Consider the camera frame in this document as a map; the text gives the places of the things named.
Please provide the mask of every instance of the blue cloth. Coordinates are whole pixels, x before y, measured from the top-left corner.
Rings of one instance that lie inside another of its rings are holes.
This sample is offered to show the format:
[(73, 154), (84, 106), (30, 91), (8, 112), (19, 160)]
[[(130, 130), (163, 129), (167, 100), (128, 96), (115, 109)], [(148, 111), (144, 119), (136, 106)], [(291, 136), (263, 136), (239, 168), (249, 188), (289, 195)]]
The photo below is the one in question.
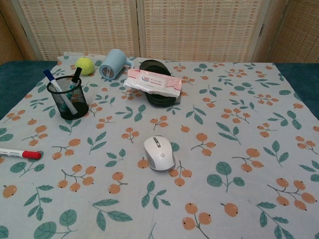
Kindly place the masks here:
[(34, 88), (57, 61), (11, 61), (0, 66), (0, 119)]
[[(43, 79), (56, 61), (13, 61), (0, 66), (0, 119)], [(275, 64), (311, 112), (319, 119), (319, 64)]]

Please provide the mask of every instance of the red cap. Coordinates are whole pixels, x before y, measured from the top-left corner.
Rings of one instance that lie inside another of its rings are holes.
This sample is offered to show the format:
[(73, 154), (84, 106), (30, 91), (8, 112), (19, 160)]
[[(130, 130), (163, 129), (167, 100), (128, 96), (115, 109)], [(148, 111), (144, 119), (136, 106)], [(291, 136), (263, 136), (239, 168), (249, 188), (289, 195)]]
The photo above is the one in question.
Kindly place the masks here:
[(41, 153), (39, 152), (32, 152), (32, 151), (24, 151), (22, 153), (23, 158), (33, 158), (33, 159), (40, 159), (41, 158)]

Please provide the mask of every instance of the red marker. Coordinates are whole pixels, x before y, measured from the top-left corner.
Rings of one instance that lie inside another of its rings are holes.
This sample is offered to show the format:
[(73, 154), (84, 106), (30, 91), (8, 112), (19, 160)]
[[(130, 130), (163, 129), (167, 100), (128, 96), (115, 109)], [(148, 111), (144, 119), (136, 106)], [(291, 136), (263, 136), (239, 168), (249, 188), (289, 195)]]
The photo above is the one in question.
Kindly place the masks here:
[(14, 149), (5, 149), (0, 148), (0, 155), (7, 155), (13, 157), (20, 157), (20, 158), (32, 158), (32, 159), (40, 159), (41, 153), (39, 152), (32, 152), (32, 151), (22, 151), (22, 150), (14, 150)]

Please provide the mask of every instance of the pen holder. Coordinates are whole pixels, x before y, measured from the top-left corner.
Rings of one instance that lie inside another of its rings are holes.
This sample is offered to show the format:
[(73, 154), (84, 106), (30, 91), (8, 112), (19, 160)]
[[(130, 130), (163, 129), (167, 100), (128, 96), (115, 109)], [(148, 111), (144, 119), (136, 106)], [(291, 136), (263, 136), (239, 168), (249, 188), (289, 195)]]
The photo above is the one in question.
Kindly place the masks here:
[[(76, 86), (73, 89), (70, 89), (70, 82), (72, 80), (73, 76), (62, 76), (59, 78), (56, 78), (56, 82), (62, 89), (62, 92), (57, 91), (57, 89), (49, 83), (47, 85), (47, 90), (52, 94), (52, 97), (55, 101), (55, 104), (60, 112), (60, 115), (65, 120), (75, 120), (78, 118), (81, 118), (84, 116), (88, 110), (89, 107), (86, 104), (84, 94), (81, 87), (81, 79), (78, 78), (78, 81), (76, 83)], [(70, 109), (66, 106), (64, 99), (68, 98), (70, 103), (74, 106), (77, 113), (72, 114)]]

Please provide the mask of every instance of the mouse scroll wheel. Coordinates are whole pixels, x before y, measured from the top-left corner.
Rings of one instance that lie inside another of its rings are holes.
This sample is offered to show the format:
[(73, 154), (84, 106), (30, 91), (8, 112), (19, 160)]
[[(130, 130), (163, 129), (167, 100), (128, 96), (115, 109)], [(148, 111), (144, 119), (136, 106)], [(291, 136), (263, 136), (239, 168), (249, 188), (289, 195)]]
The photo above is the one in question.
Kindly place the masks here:
[(154, 139), (154, 141), (155, 141), (156, 145), (158, 146), (158, 148), (160, 148), (160, 143), (159, 143), (158, 139), (157, 139), (157, 138), (155, 138), (155, 137), (153, 137), (153, 139)]

